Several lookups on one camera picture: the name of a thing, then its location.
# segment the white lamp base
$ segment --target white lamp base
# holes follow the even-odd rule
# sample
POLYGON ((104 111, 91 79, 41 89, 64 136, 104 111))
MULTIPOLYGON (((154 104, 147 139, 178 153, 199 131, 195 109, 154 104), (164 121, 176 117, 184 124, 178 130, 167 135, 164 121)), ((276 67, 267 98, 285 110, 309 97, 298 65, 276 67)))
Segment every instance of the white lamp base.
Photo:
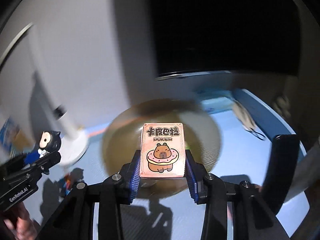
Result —
POLYGON ((60 166, 71 166, 75 164, 87 151, 89 146, 88 136, 84 130, 78 131, 78 137, 71 139, 64 136, 61 139, 60 166))

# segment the human hand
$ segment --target human hand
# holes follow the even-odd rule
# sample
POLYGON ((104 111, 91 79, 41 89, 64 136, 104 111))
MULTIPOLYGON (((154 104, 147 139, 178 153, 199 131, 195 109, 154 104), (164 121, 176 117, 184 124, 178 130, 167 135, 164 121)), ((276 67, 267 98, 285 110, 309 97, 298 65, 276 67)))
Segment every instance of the human hand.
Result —
POLYGON ((36 239, 37 231, 23 202, 14 205, 1 215, 4 217, 4 223, 12 231, 17 240, 36 239))

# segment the pink donut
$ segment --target pink donut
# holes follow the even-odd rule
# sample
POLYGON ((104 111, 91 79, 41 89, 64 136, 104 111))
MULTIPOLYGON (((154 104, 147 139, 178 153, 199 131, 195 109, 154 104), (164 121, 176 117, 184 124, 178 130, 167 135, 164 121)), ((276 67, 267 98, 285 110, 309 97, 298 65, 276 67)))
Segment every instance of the pink donut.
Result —
POLYGON ((152 163, 158 163, 158 164, 165 164, 165 163, 170 163, 170 162, 172 162, 174 159, 176 159, 175 160, 175 162, 177 161, 177 159, 178 159, 178 157, 179 157, 179 153, 177 152, 177 150, 175 150, 175 149, 170 149, 170 151, 171 151, 171 156, 169 157, 169 158, 166 158, 166 159, 158 159, 158 158, 156 158, 154 155, 153 155, 153 152, 154 152, 154 150, 151 150, 151 151, 149 151, 148 152, 148 154, 147 154, 147 160, 148 160, 148 162, 150 161, 150 162, 152 162, 152 163))

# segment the table surface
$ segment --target table surface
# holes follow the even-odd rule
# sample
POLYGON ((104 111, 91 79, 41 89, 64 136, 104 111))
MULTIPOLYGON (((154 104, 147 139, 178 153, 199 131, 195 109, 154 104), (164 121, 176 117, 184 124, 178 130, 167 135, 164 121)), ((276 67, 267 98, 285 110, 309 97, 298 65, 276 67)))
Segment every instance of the table surface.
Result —
MULTIPOLYGON (((267 171, 271 142, 261 141, 248 133, 232 111, 212 114, 221 132, 220 158, 213 170, 216 176, 233 183, 247 179, 261 185, 267 171)), ((90 138, 86 154, 73 166, 50 169, 50 175, 38 182, 39 190, 25 200, 31 218, 39 224, 46 221, 59 205, 58 187, 54 184, 74 168, 83 170, 87 184, 102 182, 106 174, 101 158, 102 135, 90 138)), ((98 204, 95 206, 93 239, 97 239, 98 204)), ((205 205, 196 205, 189 191, 160 200, 135 199, 130 206, 122 206, 125 239, 200 239, 205 205)), ((277 218, 291 236, 309 210, 308 200, 300 193, 283 204, 277 218)), ((232 223, 228 221, 228 239, 232 239, 232 223)))

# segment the blue figurine body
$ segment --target blue figurine body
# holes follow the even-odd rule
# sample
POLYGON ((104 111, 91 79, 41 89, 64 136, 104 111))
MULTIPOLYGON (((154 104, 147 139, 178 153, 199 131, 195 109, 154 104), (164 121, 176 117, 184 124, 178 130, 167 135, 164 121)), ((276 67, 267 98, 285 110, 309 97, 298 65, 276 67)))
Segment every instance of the blue figurine body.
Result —
POLYGON ((32 164, 39 158, 42 158, 51 152, 58 151, 60 147, 60 132, 44 131, 39 142, 38 150, 33 150, 32 152, 27 153, 26 157, 24 158, 24 164, 32 164))

